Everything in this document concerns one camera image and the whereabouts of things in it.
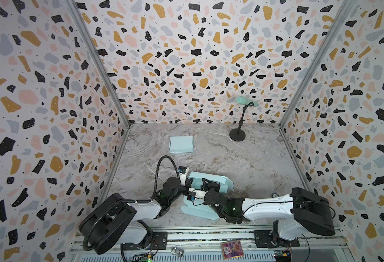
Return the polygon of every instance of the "terrazzo patterned wall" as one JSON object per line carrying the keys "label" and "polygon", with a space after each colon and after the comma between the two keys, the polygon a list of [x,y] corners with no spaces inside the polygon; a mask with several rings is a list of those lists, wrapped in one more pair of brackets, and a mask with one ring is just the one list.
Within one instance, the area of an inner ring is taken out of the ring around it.
{"label": "terrazzo patterned wall", "polygon": [[384,1],[357,2],[285,131],[357,261],[384,261]]}
{"label": "terrazzo patterned wall", "polygon": [[63,260],[98,202],[119,122],[66,8],[0,0],[0,261]]}
{"label": "terrazzo patterned wall", "polygon": [[130,122],[276,123],[338,0],[79,0]]}

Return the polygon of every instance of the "terrazzo wallpaper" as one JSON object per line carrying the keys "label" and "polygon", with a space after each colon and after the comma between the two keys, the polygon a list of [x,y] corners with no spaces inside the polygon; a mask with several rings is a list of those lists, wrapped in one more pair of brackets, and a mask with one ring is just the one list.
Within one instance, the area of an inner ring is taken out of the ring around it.
{"label": "terrazzo wallpaper", "polygon": [[285,126],[355,259],[384,261],[384,0],[358,1]]}
{"label": "terrazzo wallpaper", "polygon": [[276,123],[343,1],[76,2],[131,123]]}
{"label": "terrazzo wallpaper", "polygon": [[62,261],[121,144],[58,0],[0,0],[0,261]]}

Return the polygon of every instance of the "open light blue box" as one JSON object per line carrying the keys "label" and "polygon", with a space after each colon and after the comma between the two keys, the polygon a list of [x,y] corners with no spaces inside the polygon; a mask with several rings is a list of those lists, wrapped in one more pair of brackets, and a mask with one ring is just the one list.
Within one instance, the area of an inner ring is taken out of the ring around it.
{"label": "open light blue box", "polygon": [[170,153],[193,152],[193,136],[170,137]]}

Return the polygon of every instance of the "colorful card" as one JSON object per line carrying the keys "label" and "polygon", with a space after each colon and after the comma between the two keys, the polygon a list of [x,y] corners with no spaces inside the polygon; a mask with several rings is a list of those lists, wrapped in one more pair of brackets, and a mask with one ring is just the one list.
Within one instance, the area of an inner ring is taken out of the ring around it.
{"label": "colorful card", "polygon": [[240,240],[221,243],[221,249],[224,259],[244,256]]}

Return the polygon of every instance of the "marble table surface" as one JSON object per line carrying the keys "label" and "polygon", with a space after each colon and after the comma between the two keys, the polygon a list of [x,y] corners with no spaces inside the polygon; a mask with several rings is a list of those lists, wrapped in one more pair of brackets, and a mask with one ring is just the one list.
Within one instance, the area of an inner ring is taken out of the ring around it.
{"label": "marble table surface", "polygon": [[[246,139],[236,142],[229,132],[237,124],[134,124],[131,127],[121,161],[112,181],[109,195],[119,193],[128,199],[146,199],[153,193],[155,169],[163,155],[189,171],[229,177],[234,183],[231,197],[265,198],[273,192],[291,193],[293,187],[304,187],[288,150],[272,124],[244,124]],[[170,136],[193,136],[193,153],[169,153]],[[160,165],[158,187],[170,176],[174,167],[168,159]],[[182,196],[169,212],[159,219],[145,220],[151,227],[226,225],[224,219],[209,220],[184,214]],[[258,225],[274,219],[260,219]]]}

